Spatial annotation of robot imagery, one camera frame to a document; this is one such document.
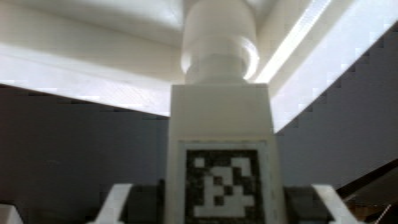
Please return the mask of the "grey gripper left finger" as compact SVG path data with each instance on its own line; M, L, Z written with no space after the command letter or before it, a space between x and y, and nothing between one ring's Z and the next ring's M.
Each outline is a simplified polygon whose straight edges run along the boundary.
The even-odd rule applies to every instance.
M164 184L116 184L86 224L164 224Z

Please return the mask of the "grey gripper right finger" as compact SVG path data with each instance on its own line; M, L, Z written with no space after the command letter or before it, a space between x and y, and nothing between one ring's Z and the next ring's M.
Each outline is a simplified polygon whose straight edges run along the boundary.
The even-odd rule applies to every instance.
M285 196L288 224L363 224L331 185L286 187Z

